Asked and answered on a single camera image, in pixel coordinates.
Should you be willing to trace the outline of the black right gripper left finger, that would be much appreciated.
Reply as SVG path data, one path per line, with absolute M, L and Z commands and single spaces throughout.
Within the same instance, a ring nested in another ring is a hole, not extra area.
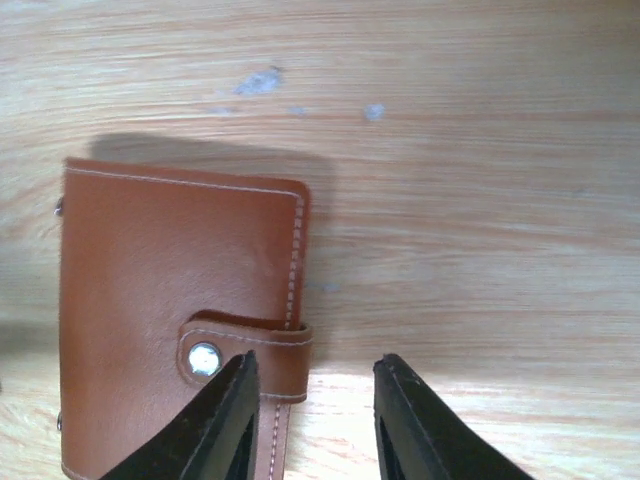
M 104 480 L 247 480 L 255 475 L 258 362 L 234 356 L 158 434 Z

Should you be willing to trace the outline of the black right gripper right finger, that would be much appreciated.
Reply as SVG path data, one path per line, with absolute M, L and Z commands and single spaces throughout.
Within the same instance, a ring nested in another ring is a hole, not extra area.
M 531 477 L 471 430 L 399 355 L 384 355 L 373 373 L 383 479 Z

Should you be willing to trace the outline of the brown leather card holder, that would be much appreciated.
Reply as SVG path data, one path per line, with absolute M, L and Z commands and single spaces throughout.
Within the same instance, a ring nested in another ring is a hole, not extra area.
M 59 287 L 61 464 L 97 479 L 254 351 L 255 475 L 284 475 L 313 342 L 299 181 L 70 158 Z

